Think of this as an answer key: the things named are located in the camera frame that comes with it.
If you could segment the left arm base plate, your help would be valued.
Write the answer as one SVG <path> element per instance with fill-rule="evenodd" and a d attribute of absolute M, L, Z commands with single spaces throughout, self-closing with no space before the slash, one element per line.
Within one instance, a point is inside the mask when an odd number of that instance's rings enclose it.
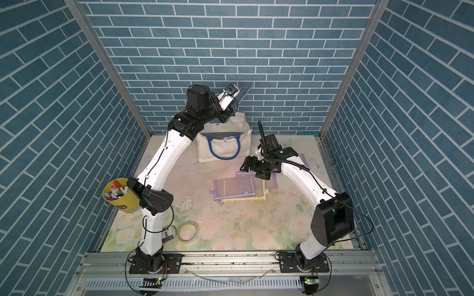
<path fill-rule="evenodd" d="M 157 256 L 134 255 L 127 260 L 129 273 L 133 275 L 178 274 L 183 254 L 158 254 Z"/>

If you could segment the yellow cup with markers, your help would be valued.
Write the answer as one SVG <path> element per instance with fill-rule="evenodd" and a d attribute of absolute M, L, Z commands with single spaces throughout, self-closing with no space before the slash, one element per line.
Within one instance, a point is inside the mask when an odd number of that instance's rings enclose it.
<path fill-rule="evenodd" d="M 139 208 L 139 198 L 127 186 L 127 178 L 117 178 L 104 188 L 102 198 L 116 209 L 131 213 Z"/>

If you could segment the small blue mesh pouch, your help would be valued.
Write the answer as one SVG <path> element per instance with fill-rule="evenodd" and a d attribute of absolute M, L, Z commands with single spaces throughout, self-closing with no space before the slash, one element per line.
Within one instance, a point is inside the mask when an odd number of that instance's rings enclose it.
<path fill-rule="evenodd" d="M 249 92 L 249 90 L 253 87 L 253 84 L 248 84 L 248 85 L 243 85 L 243 86 L 238 86 L 238 92 L 235 95 L 235 102 L 237 106 L 242 102 L 244 99 L 245 95 Z"/>

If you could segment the white canvas tote bag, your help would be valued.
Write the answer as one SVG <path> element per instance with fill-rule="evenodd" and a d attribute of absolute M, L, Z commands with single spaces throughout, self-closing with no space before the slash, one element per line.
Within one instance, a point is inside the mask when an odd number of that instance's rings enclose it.
<path fill-rule="evenodd" d="M 252 129 L 245 113 L 237 112 L 226 122 L 213 120 L 197 134 L 198 162 L 229 161 L 247 157 L 251 151 Z"/>

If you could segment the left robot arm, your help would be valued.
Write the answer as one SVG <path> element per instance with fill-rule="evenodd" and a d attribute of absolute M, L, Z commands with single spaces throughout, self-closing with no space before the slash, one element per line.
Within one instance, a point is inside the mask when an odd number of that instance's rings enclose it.
<path fill-rule="evenodd" d="M 185 149 L 204 125 L 213 120 L 226 122 L 236 112 L 243 91 L 229 84 L 220 94 L 204 85 L 191 85 L 186 90 L 186 107 L 169 122 L 164 141 L 146 166 L 127 187 L 139 198 L 142 208 L 143 234 L 136 256 L 145 260 L 162 258 L 164 213 L 172 206 L 173 195 L 164 190 L 165 181 Z"/>

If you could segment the yellow trimmed mesh pouch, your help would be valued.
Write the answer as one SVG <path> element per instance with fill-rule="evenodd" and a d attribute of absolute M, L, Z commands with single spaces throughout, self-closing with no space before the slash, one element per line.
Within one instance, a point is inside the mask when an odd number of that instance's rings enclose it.
<path fill-rule="evenodd" d="M 234 197 L 230 199 L 218 199 L 217 201 L 220 204 L 223 204 L 225 201 L 264 201 L 267 199 L 267 194 L 269 193 L 268 189 L 263 190 L 262 196 L 253 196 L 253 197 Z"/>

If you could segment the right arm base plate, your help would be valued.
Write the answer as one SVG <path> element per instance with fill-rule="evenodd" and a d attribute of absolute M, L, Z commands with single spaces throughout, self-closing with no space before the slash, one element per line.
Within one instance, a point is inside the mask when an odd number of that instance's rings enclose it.
<path fill-rule="evenodd" d="M 306 259 L 299 252 L 277 251 L 274 253 L 281 273 L 327 273 L 330 271 L 328 261 L 323 255 Z"/>

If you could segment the clear tape roll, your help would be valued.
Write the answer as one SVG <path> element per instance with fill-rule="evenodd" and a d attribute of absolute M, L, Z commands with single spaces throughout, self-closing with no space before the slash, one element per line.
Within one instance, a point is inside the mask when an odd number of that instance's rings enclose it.
<path fill-rule="evenodd" d="M 177 238 L 182 243 L 191 243 L 198 236 L 198 226 L 195 222 L 184 222 L 177 230 Z"/>

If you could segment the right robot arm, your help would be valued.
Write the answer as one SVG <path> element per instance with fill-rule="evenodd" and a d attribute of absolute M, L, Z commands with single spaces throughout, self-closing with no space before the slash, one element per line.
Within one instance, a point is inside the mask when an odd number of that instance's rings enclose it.
<path fill-rule="evenodd" d="M 327 186 L 291 147 L 284 148 L 274 134 L 260 136 L 255 156 L 247 156 L 241 171 L 253 171 L 257 178 L 269 180 L 281 173 L 289 178 L 314 205 L 311 233 L 296 248 L 301 263 L 324 253 L 336 241 L 354 231 L 354 210 L 351 197 Z"/>

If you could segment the purple trimmed mesh pouch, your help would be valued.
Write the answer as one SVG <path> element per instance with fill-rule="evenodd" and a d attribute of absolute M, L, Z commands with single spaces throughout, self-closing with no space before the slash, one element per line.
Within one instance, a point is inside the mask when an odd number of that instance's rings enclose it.
<path fill-rule="evenodd" d="M 276 174 L 271 174 L 270 180 L 256 177 L 254 172 L 236 172 L 232 178 L 214 180 L 214 190 L 211 192 L 215 201 L 234 197 L 262 196 L 263 190 L 278 189 Z"/>

